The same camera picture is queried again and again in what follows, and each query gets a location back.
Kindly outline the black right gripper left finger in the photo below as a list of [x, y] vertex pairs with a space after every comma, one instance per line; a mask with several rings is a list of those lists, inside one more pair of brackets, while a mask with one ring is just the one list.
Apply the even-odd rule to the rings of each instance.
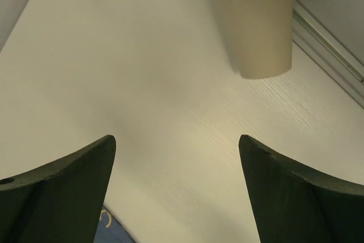
[[93, 242], [116, 152], [106, 135], [1, 179], [1, 242]]

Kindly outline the beige speckled cup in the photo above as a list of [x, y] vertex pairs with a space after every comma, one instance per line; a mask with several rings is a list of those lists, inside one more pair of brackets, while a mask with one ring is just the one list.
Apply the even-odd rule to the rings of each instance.
[[293, 0], [217, 0], [227, 42], [244, 79], [292, 68]]

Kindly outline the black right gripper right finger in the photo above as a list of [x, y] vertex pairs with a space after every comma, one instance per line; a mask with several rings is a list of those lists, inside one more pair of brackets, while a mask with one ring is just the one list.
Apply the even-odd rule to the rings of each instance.
[[261, 242], [363, 242], [363, 186], [284, 156], [249, 135], [239, 154]]

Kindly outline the blue cloth placemat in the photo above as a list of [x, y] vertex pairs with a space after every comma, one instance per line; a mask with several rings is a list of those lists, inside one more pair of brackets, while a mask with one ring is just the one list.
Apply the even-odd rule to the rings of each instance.
[[94, 243], [136, 243], [128, 231], [103, 206], [94, 238]]

